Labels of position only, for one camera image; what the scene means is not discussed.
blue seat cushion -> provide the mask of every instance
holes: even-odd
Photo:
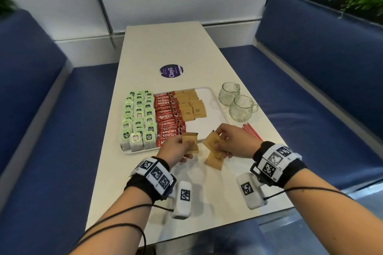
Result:
[[[339,189],[383,177],[383,160],[256,47],[221,52],[284,141]]]
[[[28,11],[0,19],[0,175],[66,60]]]
[[[0,215],[1,255],[64,255],[84,232],[117,67],[68,77]]]
[[[383,28],[304,0],[269,0],[256,38],[383,139]]]

white table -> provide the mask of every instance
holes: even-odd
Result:
[[[159,70],[167,64],[182,66],[184,73],[176,78],[162,77]],[[138,87],[148,88],[155,93],[210,87],[218,95],[221,85],[227,81],[239,83],[241,94],[251,97],[199,22],[127,27],[87,228],[94,224],[121,195],[131,170],[145,157],[156,155],[156,151],[151,151],[128,156],[122,153],[119,147],[122,102],[132,89],[132,85],[138,84]],[[229,123],[241,127],[242,123],[235,122],[229,116],[228,107],[222,107]],[[264,140],[284,143],[261,109],[252,115],[249,122]],[[270,199],[264,207],[249,210],[236,183],[236,177],[249,172],[253,161],[233,157],[225,160],[222,171],[217,171],[204,164],[209,154],[208,149],[202,143],[198,146],[200,149],[198,158],[174,168],[178,180],[187,180],[193,184],[191,217],[186,220],[175,220],[171,219],[166,211],[152,208],[145,228],[147,244],[293,206],[287,196],[282,194]],[[262,190],[268,196],[280,191],[280,188],[263,186]],[[158,204],[170,206],[170,201]]]

purple sticker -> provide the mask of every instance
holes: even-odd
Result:
[[[161,76],[165,78],[175,78],[180,76],[184,69],[179,65],[166,65],[160,69]]]

person's left hand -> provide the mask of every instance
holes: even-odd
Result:
[[[186,158],[193,158],[192,154],[185,155],[185,152],[193,145],[193,141],[182,143],[182,135],[169,137],[161,146],[156,157],[165,160],[172,169],[177,163],[186,162]]]

clear glass cup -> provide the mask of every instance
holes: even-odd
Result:
[[[245,95],[238,95],[234,98],[229,108],[230,116],[238,121],[244,122],[250,119],[251,115],[258,111],[259,105]]]
[[[234,97],[239,95],[241,87],[237,83],[226,82],[223,83],[221,91],[219,92],[218,100],[225,106],[230,106]]]

